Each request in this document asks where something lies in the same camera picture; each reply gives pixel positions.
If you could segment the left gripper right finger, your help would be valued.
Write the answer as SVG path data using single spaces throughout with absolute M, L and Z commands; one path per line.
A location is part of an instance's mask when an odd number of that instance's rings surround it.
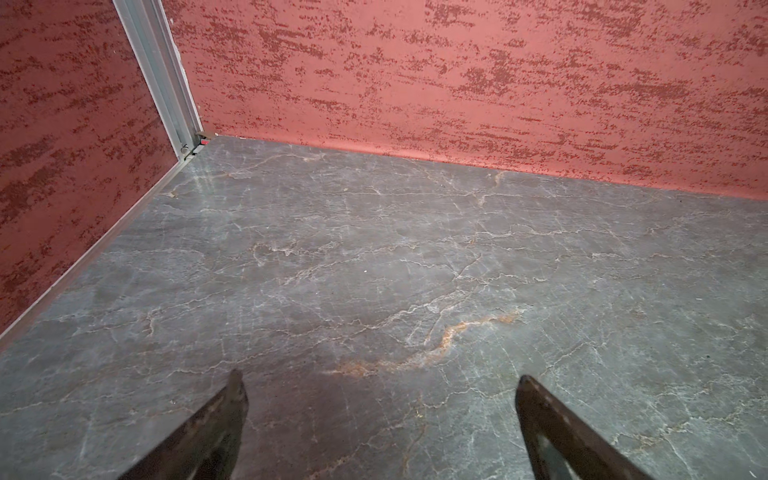
M 648 479 L 530 375 L 520 377 L 515 407 L 537 479 Z

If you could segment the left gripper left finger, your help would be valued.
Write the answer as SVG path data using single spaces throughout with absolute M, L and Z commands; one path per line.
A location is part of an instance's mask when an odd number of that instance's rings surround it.
M 242 371 L 122 479 L 229 479 L 235 468 L 249 409 Z

